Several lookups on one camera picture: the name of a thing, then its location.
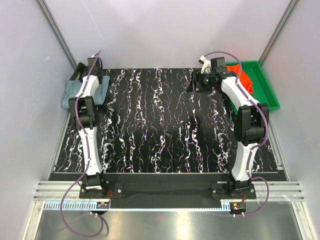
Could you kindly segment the grey-blue t shirt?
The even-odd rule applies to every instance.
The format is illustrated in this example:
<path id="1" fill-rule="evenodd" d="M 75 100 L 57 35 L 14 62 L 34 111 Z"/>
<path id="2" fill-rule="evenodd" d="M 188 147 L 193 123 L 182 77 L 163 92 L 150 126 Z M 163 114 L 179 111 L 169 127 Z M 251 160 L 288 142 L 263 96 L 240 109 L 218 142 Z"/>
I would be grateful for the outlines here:
<path id="1" fill-rule="evenodd" d="M 109 87 L 109 76 L 104 76 L 102 79 L 102 84 L 100 84 L 97 89 L 95 90 L 93 100 L 96 106 L 100 106 L 105 102 L 108 87 Z M 69 99 L 75 98 L 76 95 L 79 93 L 82 83 L 80 80 L 68 80 L 67 85 L 65 87 L 65 95 L 60 104 L 62 109 L 69 109 Z"/>

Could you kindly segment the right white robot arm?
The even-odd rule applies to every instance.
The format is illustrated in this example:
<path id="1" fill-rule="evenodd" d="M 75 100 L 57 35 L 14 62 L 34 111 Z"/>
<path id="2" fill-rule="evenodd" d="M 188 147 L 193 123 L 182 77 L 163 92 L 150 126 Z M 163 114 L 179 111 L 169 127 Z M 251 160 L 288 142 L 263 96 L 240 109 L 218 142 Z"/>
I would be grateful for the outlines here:
<path id="1" fill-rule="evenodd" d="M 202 67 L 193 72 L 188 91 L 206 93 L 220 88 L 237 108 L 233 130 L 237 140 L 235 163 L 220 192 L 236 199 L 250 191 L 256 152 L 269 135 L 269 106 L 256 100 L 243 86 L 241 64 L 234 71 L 228 69 L 224 57 L 207 59 L 204 55 L 199 63 Z"/>

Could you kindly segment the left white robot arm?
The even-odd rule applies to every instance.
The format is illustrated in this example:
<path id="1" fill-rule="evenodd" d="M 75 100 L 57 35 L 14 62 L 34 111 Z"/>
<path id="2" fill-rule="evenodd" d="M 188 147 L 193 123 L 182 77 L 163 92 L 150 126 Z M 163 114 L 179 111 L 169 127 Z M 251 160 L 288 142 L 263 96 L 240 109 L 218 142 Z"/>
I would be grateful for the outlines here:
<path id="1" fill-rule="evenodd" d="M 97 144 L 98 114 L 94 94 L 103 80 L 103 67 L 98 54 L 87 59 L 88 65 L 79 63 L 76 76 L 80 77 L 78 93 L 68 100 L 70 117 L 80 136 L 84 172 L 80 179 L 81 198 L 103 198 L 108 186 L 102 174 Z"/>

